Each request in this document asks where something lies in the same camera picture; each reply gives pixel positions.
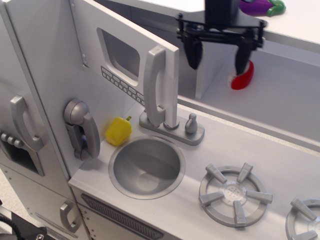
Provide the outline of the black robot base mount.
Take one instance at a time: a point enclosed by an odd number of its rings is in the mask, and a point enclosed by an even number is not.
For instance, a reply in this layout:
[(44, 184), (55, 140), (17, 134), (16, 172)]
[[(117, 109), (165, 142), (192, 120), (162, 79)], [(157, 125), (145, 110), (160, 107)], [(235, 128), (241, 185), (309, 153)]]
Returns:
[(45, 227), (36, 227), (0, 202), (0, 239), (1, 240), (51, 240)]

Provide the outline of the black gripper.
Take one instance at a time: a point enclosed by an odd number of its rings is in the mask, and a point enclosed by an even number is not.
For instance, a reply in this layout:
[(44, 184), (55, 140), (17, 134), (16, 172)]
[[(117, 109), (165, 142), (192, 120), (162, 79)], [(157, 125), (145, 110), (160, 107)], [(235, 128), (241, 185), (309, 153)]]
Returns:
[[(263, 46), (267, 26), (265, 20), (245, 14), (239, 0), (206, 0), (204, 10), (179, 13), (175, 19), (177, 38), (184, 41), (184, 51), (192, 69), (196, 70), (202, 59), (201, 41), (239, 45), (235, 55), (237, 75), (245, 72), (252, 50)], [(195, 38), (184, 40), (186, 35)]]

